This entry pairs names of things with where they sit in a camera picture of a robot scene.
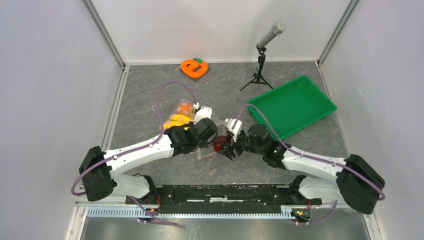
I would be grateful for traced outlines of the dark red fake fruit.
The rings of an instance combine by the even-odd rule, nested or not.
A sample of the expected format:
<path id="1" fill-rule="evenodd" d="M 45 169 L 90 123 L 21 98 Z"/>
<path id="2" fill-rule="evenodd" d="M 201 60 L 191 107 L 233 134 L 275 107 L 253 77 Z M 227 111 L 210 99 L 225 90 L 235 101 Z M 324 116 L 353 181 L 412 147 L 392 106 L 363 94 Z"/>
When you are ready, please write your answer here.
<path id="1" fill-rule="evenodd" d="M 224 153 L 226 151 L 226 144 L 227 144 L 227 139 L 224 138 L 217 138 L 214 142 L 213 142 L 213 149 L 216 153 Z"/>

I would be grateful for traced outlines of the clear zip top bag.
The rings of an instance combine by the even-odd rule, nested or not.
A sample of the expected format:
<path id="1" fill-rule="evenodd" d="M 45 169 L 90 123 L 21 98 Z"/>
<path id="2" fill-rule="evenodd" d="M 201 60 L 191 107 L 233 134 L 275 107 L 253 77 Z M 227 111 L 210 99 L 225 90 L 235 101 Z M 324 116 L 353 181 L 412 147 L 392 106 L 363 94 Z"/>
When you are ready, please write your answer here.
<path id="1" fill-rule="evenodd" d="M 181 100 L 177 106 L 182 102 L 193 104 L 193 112 L 191 115 L 187 116 L 194 119 L 196 110 L 199 108 L 195 108 L 195 104 L 186 99 Z M 169 115 L 169 117 L 173 114 L 177 114 L 177 106 L 175 107 L 172 114 Z M 163 134 L 171 141 L 170 146 L 173 149 L 173 156 L 195 153 L 195 156 L 198 160 L 213 157 L 218 154 L 214 151 L 213 142 L 219 137 L 224 138 L 225 135 L 225 121 L 214 117 L 213 113 L 211 119 L 204 118 L 196 124 L 194 124 L 194 121 L 191 121 L 188 124 L 172 126 L 169 129 L 164 129 L 163 123 L 161 124 L 161 128 L 163 129 Z M 212 140 L 210 141 L 210 144 L 206 148 L 199 148 L 194 152 L 190 152 L 191 140 L 193 140 L 195 136 L 201 134 L 212 134 Z"/>

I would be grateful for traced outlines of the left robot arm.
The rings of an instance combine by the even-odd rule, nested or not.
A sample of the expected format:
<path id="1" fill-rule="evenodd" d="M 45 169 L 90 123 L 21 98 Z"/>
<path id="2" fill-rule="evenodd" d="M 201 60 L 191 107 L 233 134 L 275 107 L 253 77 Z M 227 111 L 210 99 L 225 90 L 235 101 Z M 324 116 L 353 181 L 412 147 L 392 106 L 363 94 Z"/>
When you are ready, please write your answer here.
<path id="1" fill-rule="evenodd" d="M 125 172 L 146 163 L 189 154 L 207 147 L 217 136 L 218 127 L 209 118 L 197 123 L 172 126 L 152 139 L 128 147 L 103 151 L 99 146 L 88 150 L 78 171 L 90 202 L 110 195 L 132 196 L 145 204 L 153 203 L 157 190 L 147 176 L 128 176 Z"/>

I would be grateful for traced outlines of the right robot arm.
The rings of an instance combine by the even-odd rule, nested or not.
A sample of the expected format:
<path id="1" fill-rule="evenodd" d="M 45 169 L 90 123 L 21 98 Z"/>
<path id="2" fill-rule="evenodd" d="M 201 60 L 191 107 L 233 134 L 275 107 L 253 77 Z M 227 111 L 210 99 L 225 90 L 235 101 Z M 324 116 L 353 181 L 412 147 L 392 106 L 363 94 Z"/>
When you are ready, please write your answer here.
<path id="1" fill-rule="evenodd" d="M 307 174 L 288 191 L 295 204 L 307 199 L 343 201 L 369 215 L 384 198 L 385 180 L 359 155 L 343 158 L 306 152 L 274 139 L 264 124 L 252 125 L 245 133 L 241 123 L 232 119 L 225 131 L 226 141 L 220 154 L 230 160 L 247 152 L 261 155 L 272 168 Z"/>

